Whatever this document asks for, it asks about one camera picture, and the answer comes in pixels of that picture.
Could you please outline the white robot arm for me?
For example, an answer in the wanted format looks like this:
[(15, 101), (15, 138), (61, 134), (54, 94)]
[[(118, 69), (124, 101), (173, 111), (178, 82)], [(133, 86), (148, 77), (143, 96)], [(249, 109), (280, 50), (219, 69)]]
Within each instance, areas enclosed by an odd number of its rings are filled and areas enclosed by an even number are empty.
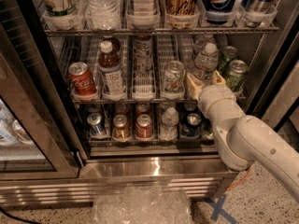
[(221, 160), (235, 171), (260, 163), (299, 202), (299, 154), (262, 120), (247, 115), (218, 74), (205, 85), (186, 75), (188, 95), (212, 126)]

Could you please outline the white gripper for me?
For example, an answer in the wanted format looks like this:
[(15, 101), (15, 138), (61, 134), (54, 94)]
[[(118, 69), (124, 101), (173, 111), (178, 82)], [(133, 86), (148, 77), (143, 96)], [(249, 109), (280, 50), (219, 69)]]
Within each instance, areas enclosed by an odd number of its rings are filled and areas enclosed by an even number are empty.
[(199, 99), (198, 107), (214, 129), (229, 131), (236, 121), (245, 115), (235, 95), (224, 86), (226, 81), (217, 70), (213, 73), (213, 85), (205, 87), (205, 84), (191, 73), (186, 76), (186, 84), (189, 97), (193, 100)]

